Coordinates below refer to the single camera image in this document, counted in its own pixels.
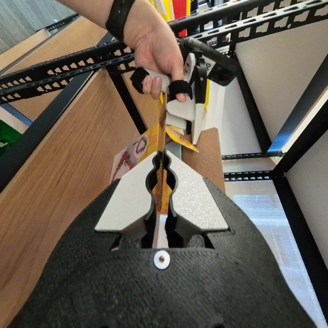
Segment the black metal shelf rack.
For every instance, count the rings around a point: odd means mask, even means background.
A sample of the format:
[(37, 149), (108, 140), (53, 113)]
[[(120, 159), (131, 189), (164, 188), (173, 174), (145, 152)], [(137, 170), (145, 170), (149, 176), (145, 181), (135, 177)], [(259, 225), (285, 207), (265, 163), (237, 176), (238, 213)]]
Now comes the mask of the black metal shelf rack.
[[(176, 36), (183, 30), (199, 28), (195, 38), (214, 50), (285, 31), (289, 28), (327, 19), (316, 12), (327, 1), (230, 1), (169, 22)], [(105, 67), (110, 75), (119, 76), (136, 70), (133, 51), (117, 40), (84, 49), (26, 69), (1, 76), (1, 105), (61, 90), (78, 75), (94, 73)]]

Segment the green plastic bin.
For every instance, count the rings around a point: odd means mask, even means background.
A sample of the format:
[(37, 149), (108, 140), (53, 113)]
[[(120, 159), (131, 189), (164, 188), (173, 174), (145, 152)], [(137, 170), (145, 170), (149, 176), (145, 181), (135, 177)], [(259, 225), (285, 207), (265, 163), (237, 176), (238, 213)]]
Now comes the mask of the green plastic bin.
[(0, 120), (0, 157), (21, 138), (22, 133)]

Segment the white shelf board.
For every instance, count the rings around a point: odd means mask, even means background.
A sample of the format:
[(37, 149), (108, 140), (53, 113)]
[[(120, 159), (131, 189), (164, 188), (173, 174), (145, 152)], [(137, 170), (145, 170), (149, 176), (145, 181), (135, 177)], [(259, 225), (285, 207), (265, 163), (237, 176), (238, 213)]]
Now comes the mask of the white shelf board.
[(273, 141), (328, 52), (323, 20), (248, 40), (236, 55)]
[(327, 265), (327, 152), (311, 148), (287, 173), (286, 177), (296, 196), (310, 232)]

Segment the yellow plastic bin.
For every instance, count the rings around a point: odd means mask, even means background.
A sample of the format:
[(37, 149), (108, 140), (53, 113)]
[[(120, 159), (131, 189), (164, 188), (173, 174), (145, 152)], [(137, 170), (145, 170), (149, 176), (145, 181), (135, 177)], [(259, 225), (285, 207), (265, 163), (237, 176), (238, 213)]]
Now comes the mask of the yellow plastic bin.
[(166, 22), (175, 20), (172, 0), (149, 0)]

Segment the person's left forearm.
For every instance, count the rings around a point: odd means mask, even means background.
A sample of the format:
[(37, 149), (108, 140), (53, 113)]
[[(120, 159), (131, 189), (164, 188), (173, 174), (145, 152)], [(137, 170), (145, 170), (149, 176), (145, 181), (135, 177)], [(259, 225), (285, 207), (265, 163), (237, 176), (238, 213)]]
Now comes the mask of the person's left forearm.
[(109, 18), (113, 0), (57, 0), (67, 8), (85, 17), (101, 28)]

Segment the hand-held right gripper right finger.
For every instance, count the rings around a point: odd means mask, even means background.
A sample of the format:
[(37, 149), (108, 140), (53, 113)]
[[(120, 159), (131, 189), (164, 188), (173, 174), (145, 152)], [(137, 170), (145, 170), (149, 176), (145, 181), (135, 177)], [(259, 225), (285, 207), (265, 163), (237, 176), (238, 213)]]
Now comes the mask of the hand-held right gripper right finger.
[(164, 152), (171, 189), (165, 231), (169, 246), (184, 246), (194, 235), (229, 229), (204, 178), (170, 151)]

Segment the yellow and white toy box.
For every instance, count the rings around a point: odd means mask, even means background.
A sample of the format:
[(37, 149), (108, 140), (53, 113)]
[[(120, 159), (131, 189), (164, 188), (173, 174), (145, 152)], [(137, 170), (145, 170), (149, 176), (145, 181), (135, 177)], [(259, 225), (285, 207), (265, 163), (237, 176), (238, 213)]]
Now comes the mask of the yellow and white toy box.
[[(158, 122), (115, 155), (110, 183), (121, 178), (153, 152), (164, 150), (166, 137), (164, 105), (166, 105), (166, 97), (161, 95), (160, 100), (161, 108)], [(197, 151), (183, 145), (182, 161), (202, 177), (214, 183), (223, 193), (226, 193), (218, 129), (203, 130), (195, 148)], [(164, 182), (166, 176), (166, 172), (160, 168), (157, 172), (158, 183), (152, 191), (155, 196), (156, 211), (162, 214), (167, 213), (169, 193), (171, 192), (170, 187)]]

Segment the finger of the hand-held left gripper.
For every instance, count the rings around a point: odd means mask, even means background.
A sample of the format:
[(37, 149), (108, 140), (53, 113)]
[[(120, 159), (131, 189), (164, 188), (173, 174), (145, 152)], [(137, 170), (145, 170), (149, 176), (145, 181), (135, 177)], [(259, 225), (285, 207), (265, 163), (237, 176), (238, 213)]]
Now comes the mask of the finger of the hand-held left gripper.
[(196, 145), (202, 131), (203, 121), (207, 112), (205, 104), (187, 105), (185, 134), (191, 135), (192, 144)]

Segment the black wristband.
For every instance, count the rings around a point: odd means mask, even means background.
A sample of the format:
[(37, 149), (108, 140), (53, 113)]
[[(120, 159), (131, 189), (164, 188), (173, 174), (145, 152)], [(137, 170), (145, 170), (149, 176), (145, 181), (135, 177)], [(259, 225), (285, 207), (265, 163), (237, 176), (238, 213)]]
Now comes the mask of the black wristband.
[(132, 18), (135, 0), (113, 0), (105, 27), (107, 31), (118, 41), (124, 41), (124, 31), (128, 19)]

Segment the person's left hand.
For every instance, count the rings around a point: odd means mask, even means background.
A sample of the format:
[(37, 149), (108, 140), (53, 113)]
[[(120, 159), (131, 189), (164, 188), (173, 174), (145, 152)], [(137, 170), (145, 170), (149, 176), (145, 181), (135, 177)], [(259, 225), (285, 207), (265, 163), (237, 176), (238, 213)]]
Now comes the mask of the person's left hand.
[(183, 58), (167, 22), (147, 0), (133, 3), (124, 26), (124, 43), (134, 50), (136, 67), (183, 80)]

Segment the stack of yellow red bins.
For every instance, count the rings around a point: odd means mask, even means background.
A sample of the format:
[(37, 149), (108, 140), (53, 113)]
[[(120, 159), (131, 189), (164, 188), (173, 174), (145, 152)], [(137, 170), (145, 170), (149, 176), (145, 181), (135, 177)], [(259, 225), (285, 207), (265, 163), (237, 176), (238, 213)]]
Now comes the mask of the stack of yellow red bins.
[(190, 0), (172, 0), (172, 3), (175, 20), (178, 20), (191, 14)]

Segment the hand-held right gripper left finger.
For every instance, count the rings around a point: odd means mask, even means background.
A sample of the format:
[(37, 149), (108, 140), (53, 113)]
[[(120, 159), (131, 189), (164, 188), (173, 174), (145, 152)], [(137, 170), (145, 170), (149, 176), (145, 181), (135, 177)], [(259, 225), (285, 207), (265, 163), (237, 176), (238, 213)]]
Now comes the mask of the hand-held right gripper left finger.
[(162, 152), (154, 152), (117, 180), (95, 226), (96, 232), (117, 233), (131, 237), (140, 247), (152, 247), (156, 225), (153, 189), (158, 182), (161, 158)]

